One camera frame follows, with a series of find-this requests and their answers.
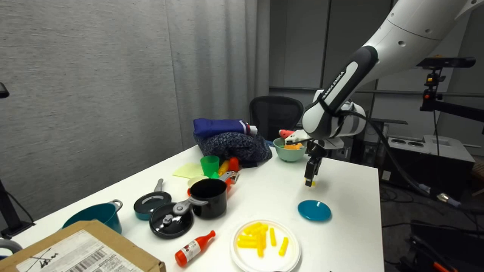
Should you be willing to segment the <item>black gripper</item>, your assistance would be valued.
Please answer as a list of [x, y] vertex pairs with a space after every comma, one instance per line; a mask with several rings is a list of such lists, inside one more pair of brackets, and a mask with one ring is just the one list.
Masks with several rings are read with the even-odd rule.
[[328, 141], [310, 140], [307, 143], [308, 162], [307, 162], [307, 168], [304, 173], [304, 185], [305, 185], [305, 182], [313, 182], [313, 177], [317, 177], [320, 174], [320, 165], [322, 165], [320, 161], [326, 155], [328, 150], [330, 150]]

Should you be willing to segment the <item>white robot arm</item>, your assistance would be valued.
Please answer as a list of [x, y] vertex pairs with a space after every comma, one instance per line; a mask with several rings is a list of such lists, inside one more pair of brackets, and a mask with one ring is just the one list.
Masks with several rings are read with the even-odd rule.
[[417, 67], [466, 14], [484, 0], [398, 0], [376, 32], [349, 58], [331, 84], [317, 90], [302, 116], [311, 149], [304, 182], [319, 173], [325, 141], [358, 135], [364, 112], [349, 97], [382, 76]]

